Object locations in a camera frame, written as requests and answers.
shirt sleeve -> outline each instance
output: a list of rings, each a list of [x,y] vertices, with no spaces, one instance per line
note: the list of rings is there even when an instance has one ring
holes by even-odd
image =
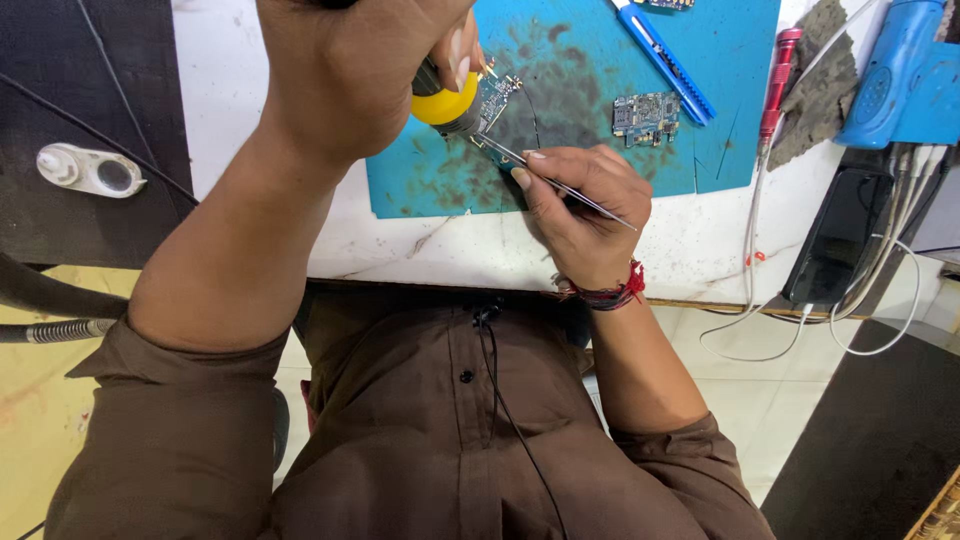
[[[273,375],[286,332],[253,351],[170,351],[126,318],[67,377],[95,377],[84,448],[46,538],[247,538],[273,475]]]
[[[712,413],[668,433],[610,433],[633,463],[673,492],[708,538],[774,538],[743,485],[736,447]]]

white marble table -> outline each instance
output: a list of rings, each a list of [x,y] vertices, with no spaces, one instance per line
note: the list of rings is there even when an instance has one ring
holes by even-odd
[[[841,1],[848,13],[863,3]],[[792,26],[814,4],[783,0],[778,29]],[[254,0],[173,0],[173,9],[193,185],[203,198],[256,125],[267,91],[267,57]],[[872,11],[850,29],[860,68],[886,3]],[[786,281],[843,150],[822,142],[767,176],[757,240],[767,260],[757,267],[758,301],[778,294]],[[744,304],[742,253],[752,192],[751,186],[654,199],[636,250],[646,268],[647,296]],[[554,290],[556,268],[527,221],[520,212],[377,219],[361,161],[337,188],[308,275]]]

person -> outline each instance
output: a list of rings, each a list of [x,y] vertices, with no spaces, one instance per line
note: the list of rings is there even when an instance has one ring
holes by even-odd
[[[549,317],[322,295],[305,336],[316,425],[272,493],[273,376],[334,189],[398,136],[421,59],[454,90],[480,69],[471,4],[258,2],[262,117],[70,374],[101,387],[46,537],[772,538],[642,294],[590,314],[609,437],[584,351]],[[651,186],[605,146],[527,157],[512,174],[560,272],[627,283],[640,232],[571,211],[543,178],[641,231]]]

smartphone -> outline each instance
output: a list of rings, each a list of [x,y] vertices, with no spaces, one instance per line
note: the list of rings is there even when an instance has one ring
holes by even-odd
[[[876,223],[890,202],[894,179],[879,171],[841,166],[820,206],[783,288],[794,304],[834,305],[862,271]]]

red thread bracelet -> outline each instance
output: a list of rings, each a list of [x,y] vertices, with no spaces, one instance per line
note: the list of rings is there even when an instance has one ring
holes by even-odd
[[[569,291],[579,296],[587,304],[587,307],[597,311],[620,309],[629,304],[633,298],[640,302],[638,294],[646,288],[646,283],[643,282],[643,265],[640,264],[640,261],[632,258],[630,261],[630,279],[616,289],[589,290],[578,287],[574,282],[569,283]]]

